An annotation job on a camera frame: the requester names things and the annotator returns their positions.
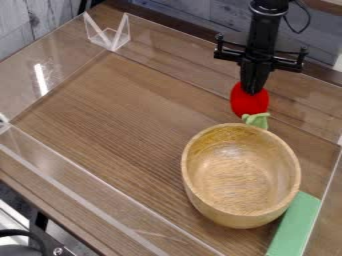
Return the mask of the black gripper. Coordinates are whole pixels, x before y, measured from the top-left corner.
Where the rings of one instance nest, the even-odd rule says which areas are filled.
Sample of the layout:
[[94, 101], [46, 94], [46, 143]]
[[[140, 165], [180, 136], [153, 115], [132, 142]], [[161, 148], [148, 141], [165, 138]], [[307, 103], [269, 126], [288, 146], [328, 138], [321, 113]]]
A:
[[233, 42], [225, 40], [224, 35], [217, 35], [217, 59], [234, 61], [241, 66], [241, 82], [245, 92], [254, 95], [264, 89], [270, 73], [276, 69], [301, 72], [308, 50], [298, 52], [277, 50], [278, 30], [284, 13], [278, 15], [253, 12], [248, 42], [242, 50], [233, 50], [228, 45]]

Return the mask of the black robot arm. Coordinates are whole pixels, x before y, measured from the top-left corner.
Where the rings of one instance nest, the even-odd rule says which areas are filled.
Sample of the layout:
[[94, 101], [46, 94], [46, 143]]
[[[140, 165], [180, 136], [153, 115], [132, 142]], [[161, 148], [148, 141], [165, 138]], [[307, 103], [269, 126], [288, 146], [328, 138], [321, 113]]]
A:
[[[308, 15], [308, 23], [300, 31], [292, 27], [286, 17], [292, 1], [297, 2]], [[298, 0], [252, 0], [249, 9], [252, 22], [246, 44], [228, 41], [220, 33], [216, 36], [214, 58], [233, 61], [240, 65], [242, 90], [249, 95], [256, 95], [262, 91], [274, 70], [303, 72], [309, 50], [305, 46], [298, 52], [278, 50], [278, 31], [281, 21], [285, 21], [290, 30], [301, 34], [311, 25], [312, 15]]]

